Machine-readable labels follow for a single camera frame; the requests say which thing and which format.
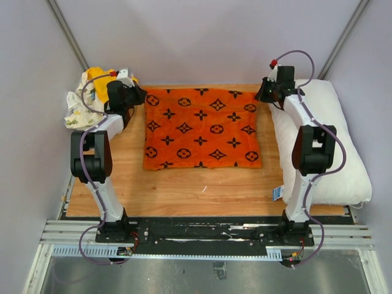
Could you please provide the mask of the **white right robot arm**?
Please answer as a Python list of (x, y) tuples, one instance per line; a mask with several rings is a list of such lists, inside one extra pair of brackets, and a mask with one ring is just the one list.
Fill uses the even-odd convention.
[(260, 244), (283, 246), (311, 246), (309, 226), (312, 188), (332, 166), (336, 128), (316, 123), (305, 103), (303, 91), (294, 81), (295, 68), (270, 64), (272, 72), (264, 77), (256, 100), (277, 103), (291, 117), (298, 133), (292, 149), (292, 165), (296, 171), (292, 196), (276, 227), (261, 228)]

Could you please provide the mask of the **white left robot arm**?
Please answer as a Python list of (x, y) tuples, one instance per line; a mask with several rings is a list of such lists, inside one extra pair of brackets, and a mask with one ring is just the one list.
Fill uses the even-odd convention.
[(75, 130), (70, 140), (71, 174), (92, 193), (99, 211), (96, 226), (98, 243), (123, 243), (133, 235), (125, 208), (120, 204), (111, 173), (113, 161), (110, 140), (128, 125), (130, 111), (145, 102), (147, 92), (136, 81), (122, 78), (107, 84), (108, 101), (102, 111), (91, 107), (102, 119), (86, 130)]

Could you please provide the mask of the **orange patterned plush pillowcase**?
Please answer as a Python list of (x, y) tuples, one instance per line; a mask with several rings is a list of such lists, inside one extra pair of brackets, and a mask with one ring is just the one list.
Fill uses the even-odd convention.
[(260, 168), (254, 92), (149, 89), (143, 168)]

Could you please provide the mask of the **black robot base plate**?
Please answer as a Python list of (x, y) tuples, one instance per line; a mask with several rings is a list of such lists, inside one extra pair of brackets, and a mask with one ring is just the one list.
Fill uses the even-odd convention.
[(277, 216), (129, 217), (128, 221), (133, 235), (123, 244), (138, 241), (138, 245), (140, 245), (164, 240), (175, 242), (250, 241), (260, 244), (259, 230), (265, 227), (276, 227), (280, 218)]

